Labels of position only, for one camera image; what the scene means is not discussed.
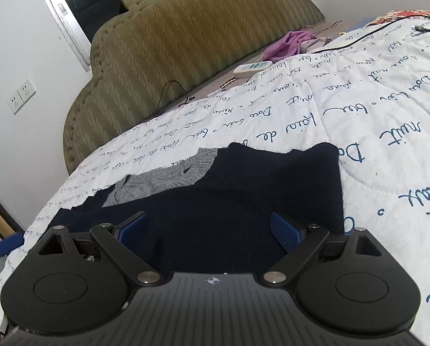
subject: window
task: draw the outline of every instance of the window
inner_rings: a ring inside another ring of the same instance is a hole
[[[90,42],[65,0],[45,0],[64,38],[85,71],[90,70]]]
[[[126,12],[121,0],[46,0],[64,37],[84,68],[90,65],[90,43],[98,29]]]

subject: white remote control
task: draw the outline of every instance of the white remote control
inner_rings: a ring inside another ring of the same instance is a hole
[[[257,63],[246,63],[245,65],[239,65],[234,69],[233,73],[236,78],[250,78],[259,71],[269,68],[273,63],[271,61],[263,61]]]

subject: ribbed black surface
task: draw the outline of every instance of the ribbed black surface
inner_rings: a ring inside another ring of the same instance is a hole
[[[117,318],[97,330],[52,338],[15,331],[5,346],[419,346],[408,333],[380,340],[343,337],[319,328],[281,289],[250,274],[174,274],[138,290]]]

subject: white bedsheet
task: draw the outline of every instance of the white bedsheet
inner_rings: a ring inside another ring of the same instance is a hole
[[[402,20],[344,50],[290,57],[99,148],[41,210],[24,246],[10,254],[0,290],[59,208],[80,205],[127,174],[171,166],[199,147],[241,142],[285,153],[331,142],[341,153],[346,229],[368,228],[413,277],[422,302],[412,332],[430,345],[430,33],[415,33],[413,24],[430,26]]]

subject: white wall outlet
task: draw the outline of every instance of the white wall outlet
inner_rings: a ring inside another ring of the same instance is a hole
[[[18,88],[18,93],[24,102],[26,102],[32,95],[34,95],[35,89],[29,79],[27,79],[24,84]]]
[[[13,114],[16,114],[18,109],[23,106],[24,101],[21,99],[21,96],[18,94],[18,92],[15,91],[15,93],[7,100],[7,103]]]

